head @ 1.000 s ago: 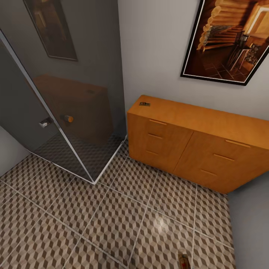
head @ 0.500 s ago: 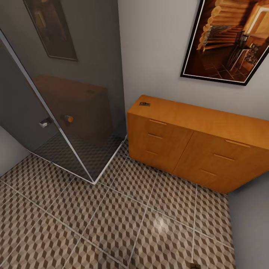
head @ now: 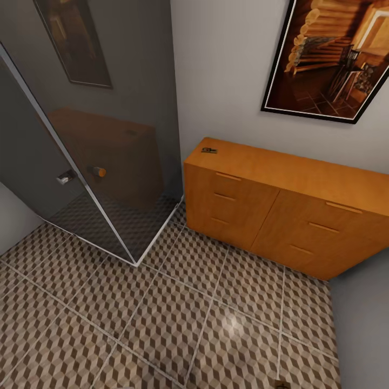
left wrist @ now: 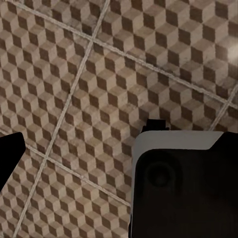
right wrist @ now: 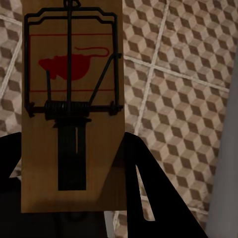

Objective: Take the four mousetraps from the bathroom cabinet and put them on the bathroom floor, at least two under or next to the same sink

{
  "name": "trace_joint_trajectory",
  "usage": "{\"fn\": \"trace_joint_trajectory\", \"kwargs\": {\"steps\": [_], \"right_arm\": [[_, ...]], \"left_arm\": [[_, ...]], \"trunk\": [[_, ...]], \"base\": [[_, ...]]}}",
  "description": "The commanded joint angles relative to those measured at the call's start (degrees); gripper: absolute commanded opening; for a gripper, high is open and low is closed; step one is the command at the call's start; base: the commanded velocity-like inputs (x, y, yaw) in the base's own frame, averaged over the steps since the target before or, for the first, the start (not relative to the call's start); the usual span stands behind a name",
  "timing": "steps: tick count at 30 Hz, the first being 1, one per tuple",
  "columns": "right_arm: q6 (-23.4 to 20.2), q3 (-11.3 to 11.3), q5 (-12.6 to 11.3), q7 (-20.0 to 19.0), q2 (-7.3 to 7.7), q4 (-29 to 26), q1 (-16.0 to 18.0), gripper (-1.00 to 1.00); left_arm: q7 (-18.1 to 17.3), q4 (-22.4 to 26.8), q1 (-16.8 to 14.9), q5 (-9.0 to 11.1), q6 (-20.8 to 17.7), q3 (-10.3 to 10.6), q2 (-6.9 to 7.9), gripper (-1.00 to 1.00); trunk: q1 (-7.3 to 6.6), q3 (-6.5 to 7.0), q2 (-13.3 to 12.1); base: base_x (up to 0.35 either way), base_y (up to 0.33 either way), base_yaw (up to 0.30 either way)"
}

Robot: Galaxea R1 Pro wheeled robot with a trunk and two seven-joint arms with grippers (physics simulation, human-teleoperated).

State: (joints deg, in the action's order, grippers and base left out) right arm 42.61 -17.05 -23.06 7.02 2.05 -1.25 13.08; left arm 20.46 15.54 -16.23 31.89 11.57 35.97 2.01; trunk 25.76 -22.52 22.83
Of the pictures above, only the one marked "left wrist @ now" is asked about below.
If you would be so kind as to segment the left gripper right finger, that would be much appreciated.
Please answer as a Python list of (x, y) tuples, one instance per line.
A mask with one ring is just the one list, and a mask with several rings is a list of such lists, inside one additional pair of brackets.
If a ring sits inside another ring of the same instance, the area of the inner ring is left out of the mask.
[(225, 133), (222, 150), (238, 172), (238, 133)]

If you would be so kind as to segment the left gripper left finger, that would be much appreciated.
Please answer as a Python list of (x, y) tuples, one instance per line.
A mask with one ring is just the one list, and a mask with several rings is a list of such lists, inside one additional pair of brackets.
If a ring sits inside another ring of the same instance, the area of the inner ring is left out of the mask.
[(25, 151), (22, 132), (0, 137), (0, 192)]

